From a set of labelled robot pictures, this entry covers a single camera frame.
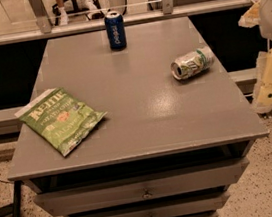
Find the silver green 7up can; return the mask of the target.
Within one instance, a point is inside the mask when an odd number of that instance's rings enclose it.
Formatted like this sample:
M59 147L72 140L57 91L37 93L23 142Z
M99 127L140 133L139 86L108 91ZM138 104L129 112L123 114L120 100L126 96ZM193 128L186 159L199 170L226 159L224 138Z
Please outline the silver green 7up can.
M209 47L197 48L177 57L171 63L171 74L177 80L188 79L210 68L214 60L215 56Z

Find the blue pepsi can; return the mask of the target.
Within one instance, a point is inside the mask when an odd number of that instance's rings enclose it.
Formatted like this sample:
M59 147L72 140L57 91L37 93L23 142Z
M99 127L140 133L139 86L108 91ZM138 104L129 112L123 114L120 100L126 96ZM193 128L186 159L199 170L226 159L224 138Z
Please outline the blue pepsi can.
M123 16L117 11L109 11L104 21L110 48L115 51L125 49L127 41Z

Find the black office chair base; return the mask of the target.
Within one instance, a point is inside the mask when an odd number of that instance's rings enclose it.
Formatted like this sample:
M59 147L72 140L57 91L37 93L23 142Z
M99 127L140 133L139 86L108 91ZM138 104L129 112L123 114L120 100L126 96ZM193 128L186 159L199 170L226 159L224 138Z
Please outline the black office chair base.
M99 3L97 0L92 0L97 7L97 10L90 11L84 6L83 0L63 0L64 2L64 9L66 10L67 16L71 14L80 14L84 13L86 15L86 18L88 20L94 20L94 19L101 19L104 14L100 10ZM52 6L53 13L56 17L55 24L59 24L60 20L60 10L58 10L58 5L55 1L55 5Z

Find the top grey drawer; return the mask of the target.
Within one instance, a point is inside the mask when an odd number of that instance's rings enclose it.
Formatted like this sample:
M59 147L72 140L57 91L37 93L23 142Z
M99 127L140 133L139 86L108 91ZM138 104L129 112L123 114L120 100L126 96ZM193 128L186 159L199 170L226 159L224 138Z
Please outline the top grey drawer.
M148 176L36 195L35 203L55 217L100 210L235 184L248 164L248 159L240 158L162 171Z

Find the person's legs white shoes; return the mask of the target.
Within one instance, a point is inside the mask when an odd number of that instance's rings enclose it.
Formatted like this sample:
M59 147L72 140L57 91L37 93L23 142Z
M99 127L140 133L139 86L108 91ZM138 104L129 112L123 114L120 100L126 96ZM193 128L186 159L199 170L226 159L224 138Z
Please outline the person's legs white shoes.
M60 20L59 24L62 26L65 26L68 24L68 16L66 13L66 10L64 9L64 2L63 0L55 0L58 5L58 10L60 10ZM94 2L92 0L83 0L84 6L89 9L90 11L97 10L97 7L95 6Z

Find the green kettle chips bag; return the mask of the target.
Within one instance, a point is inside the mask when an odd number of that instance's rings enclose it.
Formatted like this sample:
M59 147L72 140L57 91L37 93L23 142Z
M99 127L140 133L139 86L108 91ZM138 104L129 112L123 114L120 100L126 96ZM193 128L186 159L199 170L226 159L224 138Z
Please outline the green kettle chips bag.
M49 142L64 157L106 116L63 88L48 89L15 116Z

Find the middle grey drawer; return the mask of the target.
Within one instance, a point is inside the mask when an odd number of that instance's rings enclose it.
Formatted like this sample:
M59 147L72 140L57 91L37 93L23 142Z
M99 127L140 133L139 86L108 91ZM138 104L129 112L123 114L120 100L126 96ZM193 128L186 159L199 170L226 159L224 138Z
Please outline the middle grey drawer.
M214 192L207 195L192 195L162 202L145 202L136 207L97 212L79 217L180 217L194 213L215 211L224 206L229 198L227 192Z

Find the metal window frame rail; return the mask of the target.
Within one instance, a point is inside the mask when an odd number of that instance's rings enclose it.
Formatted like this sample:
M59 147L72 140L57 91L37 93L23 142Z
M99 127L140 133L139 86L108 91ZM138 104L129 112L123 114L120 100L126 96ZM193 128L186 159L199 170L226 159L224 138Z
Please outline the metal window frame rail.
M43 0L23 0L25 7L18 10L18 14L22 15L23 9L29 9L31 18L22 22L13 22L10 20L9 13L15 6L11 5L11 9L4 10L7 23L0 24L0 46L16 44L17 42L81 34L84 32L95 32L97 30L106 29L109 25L115 27L117 24L124 26L145 24L146 22L194 16L201 13L216 12L237 8L250 7L258 4L260 0L214 0L186 5L178 7L169 7L170 0L159 0L161 7L158 10L151 10L144 13L128 14L121 13L113 9L100 8L98 10L73 12L72 16L80 16L79 22L72 22L61 26L58 24L60 17L56 16L52 21L48 16L48 12Z

